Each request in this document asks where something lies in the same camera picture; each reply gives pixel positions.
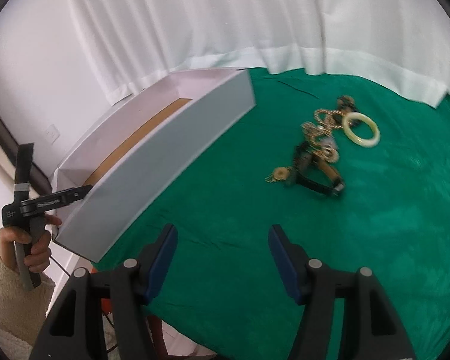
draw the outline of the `white box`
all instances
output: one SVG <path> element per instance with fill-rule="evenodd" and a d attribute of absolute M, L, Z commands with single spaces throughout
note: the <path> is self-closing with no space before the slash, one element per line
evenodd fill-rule
<path fill-rule="evenodd" d="M 245 69 L 171 73 L 97 122 L 55 171 L 54 188 L 82 185 L 130 135 L 179 98 L 191 100 L 119 159 L 84 200 L 58 210 L 64 223 L 56 243 L 100 261 L 151 202 L 255 105 Z"/>

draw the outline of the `white tape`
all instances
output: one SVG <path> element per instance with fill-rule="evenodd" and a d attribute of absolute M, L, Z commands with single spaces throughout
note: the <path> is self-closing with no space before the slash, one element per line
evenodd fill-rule
<path fill-rule="evenodd" d="M 30 190 L 30 183 L 13 184 L 13 192 L 25 192 Z"/>

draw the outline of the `hand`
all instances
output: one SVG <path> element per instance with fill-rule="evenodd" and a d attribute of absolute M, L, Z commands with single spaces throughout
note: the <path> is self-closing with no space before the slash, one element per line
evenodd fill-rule
<path fill-rule="evenodd" d="M 60 226 L 62 221 L 53 215 L 45 214 L 47 225 Z M 48 247 L 52 240 L 51 234 L 46 231 L 32 246 L 31 254 L 25 257 L 25 265 L 29 267 L 30 272 L 41 273 L 50 265 L 50 256 L 52 251 Z M 0 258 L 8 268 L 17 271 L 17 261 L 15 260 L 15 249 L 13 242 L 28 244 L 32 237 L 26 231 L 18 227 L 3 227 L 0 229 Z"/>

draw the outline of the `fuzzy sweater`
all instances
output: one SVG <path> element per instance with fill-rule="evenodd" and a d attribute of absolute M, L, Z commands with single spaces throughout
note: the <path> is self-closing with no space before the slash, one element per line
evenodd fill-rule
<path fill-rule="evenodd" d="M 10 360 L 27 360 L 45 321 L 55 283 L 41 274 L 42 284 L 25 291 L 20 276 L 0 259 L 0 347 Z M 103 330 L 107 347 L 115 344 L 115 332 L 107 320 Z M 119 351 L 109 353 L 109 360 L 119 359 Z"/>

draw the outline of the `green tablecloth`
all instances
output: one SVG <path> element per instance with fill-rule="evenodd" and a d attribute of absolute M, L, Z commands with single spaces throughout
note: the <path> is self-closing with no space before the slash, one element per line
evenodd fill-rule
<path fill-rule="evenodd" d="M 435 110 L 356 76 L 250 74 L 256 107 L 153 202 L 97 268 L 136 256 L 174 223 L 178 249 L 151 312 L 231 359 L 285 359 L 303 308 L 286 296 L 267 246 L 278 223 L 332 268 L 369 266 L 418 359 L 434 359 L 450 339 L 450 97 Z M 372 149 L 334 133 L 344 195 L 265 183 L 272 169 L 290 164 L 300 124 L 317 108 L 334 108 L 340 95 L 353 96 L 382 132 Z M 356 131 L 370 134 L 366 126 Z M 340 324 L 336 312 L 329 359 Z"/>

